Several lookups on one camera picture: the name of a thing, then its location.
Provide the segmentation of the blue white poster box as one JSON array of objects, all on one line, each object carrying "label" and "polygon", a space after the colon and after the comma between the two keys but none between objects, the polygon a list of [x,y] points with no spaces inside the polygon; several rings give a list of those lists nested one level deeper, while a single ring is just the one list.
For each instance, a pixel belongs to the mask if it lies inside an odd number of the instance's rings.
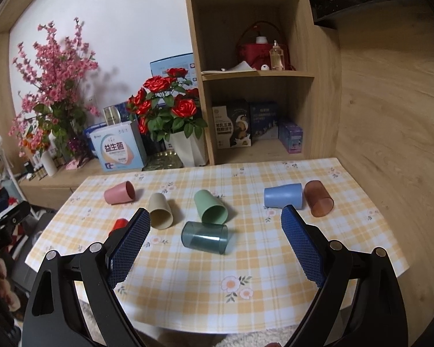
[{"label": "blue white poster box", "polygon": [[186,53],[183,55],[170,56],[164,59],[150,62],[150,70],[153,76],[167,76],[167,70],[171,68],[183,68],[187,70],[186,79],[191,81],[192,87],[197,87],[197,72],[194,63],[194,54]]}]

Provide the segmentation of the white dark cookie box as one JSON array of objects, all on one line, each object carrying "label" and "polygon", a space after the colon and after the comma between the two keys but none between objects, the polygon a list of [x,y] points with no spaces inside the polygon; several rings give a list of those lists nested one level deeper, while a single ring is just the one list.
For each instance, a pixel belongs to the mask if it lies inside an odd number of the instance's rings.
[{"label": "white dark cookie box", "polygon": [[218,149],[251,147],[251,125],[246,102],[212,108]]}]

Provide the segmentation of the teal transparent cup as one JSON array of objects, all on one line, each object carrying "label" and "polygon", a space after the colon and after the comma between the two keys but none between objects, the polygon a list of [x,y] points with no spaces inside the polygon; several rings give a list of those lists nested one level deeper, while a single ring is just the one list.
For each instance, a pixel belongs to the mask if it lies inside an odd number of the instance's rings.
[{"label": "teal transparent cup", "polygon": [[181,241],[185,248],[224,254],[229,241],[229,230],[225,225],[189,221],[183,227]]}]

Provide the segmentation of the red rose bouquet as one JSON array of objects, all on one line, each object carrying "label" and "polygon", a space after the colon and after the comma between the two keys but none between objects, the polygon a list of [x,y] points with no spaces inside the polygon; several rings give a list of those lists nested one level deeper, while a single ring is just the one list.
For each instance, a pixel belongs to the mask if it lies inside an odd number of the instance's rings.
[{"label": "red rose bouquet", "polygon": [[131,120],[136,121],[139,132],[153,141],[169,141],[175,133],[184,132],[201,138],[207,128],[202,117],[199,90],[192,88],[186,78],[188,70],[173,67],[165,75],[148,78],[127,101]]}]

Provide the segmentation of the red gift basket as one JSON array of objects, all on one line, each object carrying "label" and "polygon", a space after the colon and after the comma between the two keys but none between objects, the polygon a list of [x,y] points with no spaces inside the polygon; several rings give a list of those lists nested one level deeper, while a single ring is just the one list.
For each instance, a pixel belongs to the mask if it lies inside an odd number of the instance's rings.
[{"label": "red gift basket", "polygon": [[275,41],[284,51],[284,69],[294,70],[286,36],[278,26],[269,21],[257,21],[244,30],[236,45],[238,60],[245,61],[258,71],[262,69],[262,65],[270,66],[270,50]]}]

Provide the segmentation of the clear pump bottle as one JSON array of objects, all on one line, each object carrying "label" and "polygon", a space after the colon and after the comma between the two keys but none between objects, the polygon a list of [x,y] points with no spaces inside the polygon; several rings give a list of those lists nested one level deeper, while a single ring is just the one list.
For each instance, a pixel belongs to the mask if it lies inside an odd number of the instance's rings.
[{"label": "clear pump bottle", "polygon": [[270,50],[270,66],[273,71],[284,70],[284,51],[277,41],[273,43],[273,47]]}]

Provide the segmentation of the low wooden sideboard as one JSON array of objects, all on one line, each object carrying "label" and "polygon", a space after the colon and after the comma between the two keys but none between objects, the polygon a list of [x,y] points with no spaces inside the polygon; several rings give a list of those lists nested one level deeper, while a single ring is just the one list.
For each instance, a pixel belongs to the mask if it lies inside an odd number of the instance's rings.
[{"label": "low wooden sideboard", "polygon": [[33,206],[57,210],[70,198],[75,190],[90,176],[102,175],[98,160],[90,160],[77,170],[60,168],[54,176],[37,177],[19,181],[26,200]]}]

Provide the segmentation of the green plastic cup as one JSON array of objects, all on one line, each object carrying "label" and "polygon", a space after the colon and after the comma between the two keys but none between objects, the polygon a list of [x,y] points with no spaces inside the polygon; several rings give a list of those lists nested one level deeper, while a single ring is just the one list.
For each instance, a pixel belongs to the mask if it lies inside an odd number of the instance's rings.
[{"label": "green plastic cup", "polygon": [[194,202],[201,222],[222,225],[228,219],[226,206],[208,190],[199,190],[194,195]]}]

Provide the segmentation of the blue plastic cup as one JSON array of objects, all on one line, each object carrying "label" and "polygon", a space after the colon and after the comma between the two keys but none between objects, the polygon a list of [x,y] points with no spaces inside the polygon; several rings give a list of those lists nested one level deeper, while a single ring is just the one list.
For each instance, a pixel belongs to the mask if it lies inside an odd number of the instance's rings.
[{"label": "blue plastic cup", "polygon": [[266,188],[263,193],[266,208],[284,208],[292,205],[296,209],[303,208],[303,186],[301,183],[285,184]]}]

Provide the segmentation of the white slim vase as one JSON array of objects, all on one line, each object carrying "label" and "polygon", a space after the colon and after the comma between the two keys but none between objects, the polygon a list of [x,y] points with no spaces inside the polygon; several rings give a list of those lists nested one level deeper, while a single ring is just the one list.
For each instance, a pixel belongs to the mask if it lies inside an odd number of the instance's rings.
[{"label": "white slim vase", "polygon": [[49,151],[45,150],[41,154],[41,163],[49,177],[53,177],[58,172],[58,168]]}]

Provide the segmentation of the yellow plaid tablecloth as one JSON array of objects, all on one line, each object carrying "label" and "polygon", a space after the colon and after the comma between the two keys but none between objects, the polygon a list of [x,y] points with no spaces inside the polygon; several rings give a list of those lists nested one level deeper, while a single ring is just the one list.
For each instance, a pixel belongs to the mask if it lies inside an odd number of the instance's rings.
[{"label": "yellow plaid tablecloth", "polygon": [[[117,297],[134,323],[204,334],[236,334],[300,322],[317,287],[303,273],[282,229],[281,213],[267,208],[263,191],[289,183],[323,183],[332,211],[303,219],[347,248],[384,248],[396,274],[409,264],[390,226],[336,158],[229,164],[87,178],[61,206],[26,258],[38,270],[47,252],[84,251],[104,241],[114,223],[148,205],[154,193],[170,202],[174,222],[151,230]],[[223,254],[183,246],[186,222],[199,220],[194,195],[208,190],[229,211]]]}]

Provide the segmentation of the green gold tray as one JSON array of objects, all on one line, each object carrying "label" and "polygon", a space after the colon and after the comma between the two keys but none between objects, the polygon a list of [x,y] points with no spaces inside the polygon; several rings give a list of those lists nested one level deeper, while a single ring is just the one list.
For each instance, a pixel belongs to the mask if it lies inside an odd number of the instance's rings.
[{"label": "green gold tray", "polygon": [[182,168],[183,163],[174,150],[166,150],[148,157],[143,171]]}]

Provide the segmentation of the pink plastic cup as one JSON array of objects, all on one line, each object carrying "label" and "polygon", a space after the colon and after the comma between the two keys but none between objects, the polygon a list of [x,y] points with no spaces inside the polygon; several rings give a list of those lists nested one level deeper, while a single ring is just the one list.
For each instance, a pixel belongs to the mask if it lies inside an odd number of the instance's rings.
[{"label": "pink plastic cup", "polygon": [[125,204],[135,201],[135,188],[130,181],[125,181],[104,192],[104,200],[109,205]]}]

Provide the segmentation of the beige plastic cup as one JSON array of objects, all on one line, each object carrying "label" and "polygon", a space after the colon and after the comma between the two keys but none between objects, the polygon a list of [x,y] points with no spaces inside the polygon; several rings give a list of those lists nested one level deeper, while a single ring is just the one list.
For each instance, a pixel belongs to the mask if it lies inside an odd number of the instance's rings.
[{"label": "beige plastic cup", "polygon": [[150,214],[151,226],[156,230],[166,230],[173,224],[173,214],[169,203],[162,193],[150,196],[147,211]]}]

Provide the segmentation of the wooden shelf unit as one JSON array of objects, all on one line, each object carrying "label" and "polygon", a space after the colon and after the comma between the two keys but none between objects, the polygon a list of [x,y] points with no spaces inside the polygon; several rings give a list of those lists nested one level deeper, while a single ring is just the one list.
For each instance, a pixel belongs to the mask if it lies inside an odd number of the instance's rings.
[{"label": "wooden shelf unit", "polygon": [[[339,40],[316,26],[309,0],[186,0],[205,133],[213,165],[329,158],[341,103]],[[274,104],[303,131],[298,150],[277,138],[233,147],[244,126],[216,124],[217,107]]]}]

